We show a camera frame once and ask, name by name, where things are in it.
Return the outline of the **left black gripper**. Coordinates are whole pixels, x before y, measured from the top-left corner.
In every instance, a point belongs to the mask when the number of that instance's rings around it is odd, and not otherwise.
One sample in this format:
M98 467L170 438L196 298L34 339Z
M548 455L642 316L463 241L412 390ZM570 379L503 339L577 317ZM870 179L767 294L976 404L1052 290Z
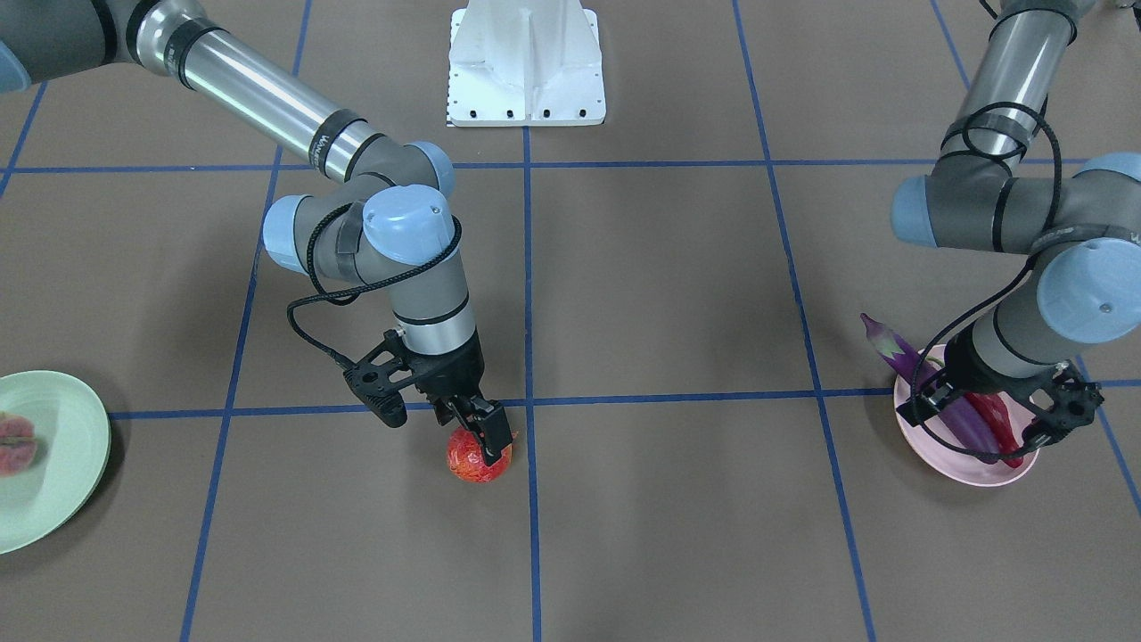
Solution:
M945 441L926 425L926 420L936 418L940 411L955 399L965 399L966 387L952 383L949 369L936 369L925 383L911 383L912 395L896 412L911 426L921 426L936 442L952 452L971 452ZM1097 408L1104 403L1101 383L1092 383L1081 377L1073 365L1035 377L1000 383L986 383L980 395L1010 395L1010 398L1026 407L1034 415L1030 425L1023 428L1022 446L1018 452L1035 452L1047 444L1057 444L1079 426L1087 426L1095 418Z

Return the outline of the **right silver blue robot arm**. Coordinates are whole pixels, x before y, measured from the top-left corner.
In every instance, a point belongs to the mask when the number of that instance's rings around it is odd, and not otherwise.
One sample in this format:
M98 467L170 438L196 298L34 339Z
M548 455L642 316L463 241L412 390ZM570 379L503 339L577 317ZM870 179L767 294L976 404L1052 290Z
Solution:
M391 141L217 25L197 1L5 1L6 94L114 62L173 78L339 182L323 198L278 200L262 220L265 251L314 290L288 304L291 330L335 363L386 425L406 423L402 393L413 387L440 425L458 422L472 436L484 465L503 460L513 431L501 403L480 390L480 338L444 151ZM348 306L375 290L387 290L396 324L361 358L296 318L305 306Z

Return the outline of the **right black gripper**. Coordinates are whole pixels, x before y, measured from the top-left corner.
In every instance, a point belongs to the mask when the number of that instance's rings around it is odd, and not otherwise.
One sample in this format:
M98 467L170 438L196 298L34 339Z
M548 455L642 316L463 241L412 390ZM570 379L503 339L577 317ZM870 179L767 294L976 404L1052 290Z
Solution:
M403 426L408 414L406 389L424 396L440 425L456 420L482 446L482 460L493 465L513 444L505 407L482 395L485 363L480 338L474 333L464 344L440 355L419 353L405 346L395 330L358 361L343 358L343 377L356 398L390 428Z

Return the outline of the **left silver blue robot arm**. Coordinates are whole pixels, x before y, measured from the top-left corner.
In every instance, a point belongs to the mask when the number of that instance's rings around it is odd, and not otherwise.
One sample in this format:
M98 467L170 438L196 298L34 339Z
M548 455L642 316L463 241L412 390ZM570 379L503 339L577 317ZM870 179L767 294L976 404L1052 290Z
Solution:
M1047 94L1091 1L1003 1L986 52L929 174L898 187L895 235L926 247L1023 255L1022 273L937 334L945 366L906 371L898 414L913 426L949 423L970 391L1005 393L1031 412L1022 453L1089 425L1100 383L1073 365L1089 347L1138 327L1138 155L1089 160L1065 178L1023 178L1015 168L1045 121Z

